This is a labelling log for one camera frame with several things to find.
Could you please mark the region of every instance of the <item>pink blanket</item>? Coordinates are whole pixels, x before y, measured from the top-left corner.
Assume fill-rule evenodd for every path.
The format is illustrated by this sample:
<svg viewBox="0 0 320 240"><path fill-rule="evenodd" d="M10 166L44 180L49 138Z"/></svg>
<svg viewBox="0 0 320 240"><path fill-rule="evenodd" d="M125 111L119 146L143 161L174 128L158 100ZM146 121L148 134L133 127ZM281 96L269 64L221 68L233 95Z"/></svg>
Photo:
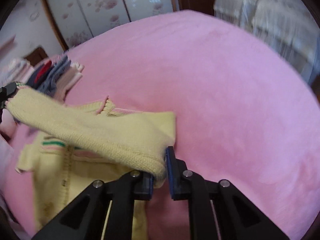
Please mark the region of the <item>pink blanket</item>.
<svg viewBox="0 0 320 240"><path fill-rule="evenodd" d="M320 210L320 111L299 75L261 41L192 11L114 28L71 50L85 65L66 103L177 114L176 155L205 179L232 181L292 240ZM21 125L16 155L32 141ZM12 163L5 196L29 233L31 175ZM167 185L148 204L150 239L187 239L186 202Z"/></svg>

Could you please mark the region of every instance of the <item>pink stripe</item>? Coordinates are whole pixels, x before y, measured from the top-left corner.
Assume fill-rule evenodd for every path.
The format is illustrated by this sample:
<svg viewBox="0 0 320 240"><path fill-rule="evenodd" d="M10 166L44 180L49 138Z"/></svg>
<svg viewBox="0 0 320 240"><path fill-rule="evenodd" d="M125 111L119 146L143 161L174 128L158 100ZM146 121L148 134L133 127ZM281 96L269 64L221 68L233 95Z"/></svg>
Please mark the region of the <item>pink stripe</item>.
<svg viewBox="0 0 320 240"><path fill-rule="evenodd" d="M117 112L117 113L121 113L121 114L142 113L142 111L130 110L130 109L124 109L124 108L118 108L118 107L115 107L112 111Z"/></svg>
<svg viewBox="0 0 320 240"><path fill-rule="evenodd" d="M57 147L57 146L42 146L41 147L43 150L61 150L64 147Z"/></svg>
<svg viewBox="0 0 320 240"><path fill-rule="evenodd" d="M73 155L77 157L102 158L96 153L89 152L89 151L82 151L82 150L75 150Z"/></svg>
<svg viewBox="0 0 320 240"><path fill-rule="evenodd" d="M107 103L108 99L109 99L109 96L107 96L105 98L105 100L103 101L101 107L98 110L96 110L97 114L101 114L101 112L103 111L104 107L106 106L106 103Z"/></svg>

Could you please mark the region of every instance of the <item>bed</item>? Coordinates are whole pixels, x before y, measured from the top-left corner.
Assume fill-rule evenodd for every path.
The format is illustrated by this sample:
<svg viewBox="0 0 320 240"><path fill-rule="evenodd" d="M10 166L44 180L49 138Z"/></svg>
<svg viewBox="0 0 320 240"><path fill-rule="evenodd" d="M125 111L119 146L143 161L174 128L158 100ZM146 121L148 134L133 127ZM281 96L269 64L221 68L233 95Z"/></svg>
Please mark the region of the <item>bed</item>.
<svg viewBox="0 0 320 240"><path fill-rule="evenodd" d="M311 85L320 72L320 30L301 0L215 0L215 16L268 44Z"/></svg>
<svg viewBox="0 0 320 240"><path fill-rule="evenodd" d="M205 179L231 180L291 240L308 231L320 210L319 105L263 42L225 21L182 11L116 27L68 56L85 69L66 104L109 95L118 107L174 111L175 151L188 168ZM35 135L18 127L4 188L31 235L32 176L18 174L15 164ZM167 185L155 190L146 212L150 239L188 239L187 203L173 202Z"/></svg>

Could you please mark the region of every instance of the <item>floral pattern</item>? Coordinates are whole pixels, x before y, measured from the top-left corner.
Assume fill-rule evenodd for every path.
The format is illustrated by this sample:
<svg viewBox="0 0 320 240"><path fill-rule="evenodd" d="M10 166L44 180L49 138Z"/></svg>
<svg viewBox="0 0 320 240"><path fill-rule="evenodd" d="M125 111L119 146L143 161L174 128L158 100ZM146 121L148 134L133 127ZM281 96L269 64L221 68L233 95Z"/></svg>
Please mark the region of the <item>floral pattern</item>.
<svg viewBox="0 0 320 240"><path fill-rule="evenodd" d="M114 27L120 26L119 15L113 15L110 18L110 27L113 29Z"/></svg>
<svg viewBox="0 0 320 240"><path fill-rule="evenodd" d="M159 15L159 14L163 14L163 3L159 2L159 3L155 3L155 5L153 6L153 10L152 10L152 15Z"/></svg>
<svg viewBox="0 0 320 240"><path fill-rule="evenodd" d="M118 0L96 0L94 5L96 7L95 12L100 12L102 8L104 8L105 10L110 10L114 8L117 4Z"/></svg>
<svg viewBox="0 0 320 240"><path fill-rule="evenodd" d="M85 33L85 31L82 31L81 33L73 33L73 35L68 37L66 40L73 47L78 46L79 44L89 40L89 37Z"/></svg>

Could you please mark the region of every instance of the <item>stack of folded clothes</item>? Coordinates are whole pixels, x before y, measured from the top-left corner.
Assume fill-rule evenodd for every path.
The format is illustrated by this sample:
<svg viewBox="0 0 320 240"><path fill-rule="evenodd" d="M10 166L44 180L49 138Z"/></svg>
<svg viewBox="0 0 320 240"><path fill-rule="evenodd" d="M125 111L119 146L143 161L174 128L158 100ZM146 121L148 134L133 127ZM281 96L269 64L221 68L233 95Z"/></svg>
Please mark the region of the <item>stack of folded clothes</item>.
<svg viewBox="0 0 320 240"><path fill-rule="evenodd" d="M30 76L26 85L62 102L68 90L82 77L84 66L71 63L64 55L54 64L51 60L42 63Z"/></svg>
<svg viewBox="0 0 320 240"><path fill-rule="evenodd" d="M12 81L25 83L33 71L34 68L30 65L29 61L22 58L15 58L9 65L1 68L0 87L4 87Z"/></svg>

